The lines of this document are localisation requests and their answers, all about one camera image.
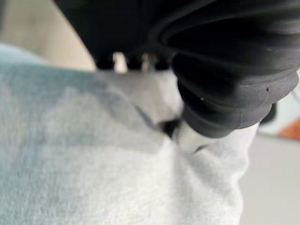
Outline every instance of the gray cloth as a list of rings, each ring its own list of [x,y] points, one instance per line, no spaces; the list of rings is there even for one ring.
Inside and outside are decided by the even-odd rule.
[[[175,82],[158,88],[171,73],[140,74],[134,91],[129,75],[57,69],[7,50],[0,46],[1,225],[239,224],[238,179],[256,126],[185,153],[155,126],[180,110]]]

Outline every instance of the white surface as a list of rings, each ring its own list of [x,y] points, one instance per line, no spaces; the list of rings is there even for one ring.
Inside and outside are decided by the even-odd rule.
[[[299,225],[300,143],[257,136],[240,185],[241,225]]]

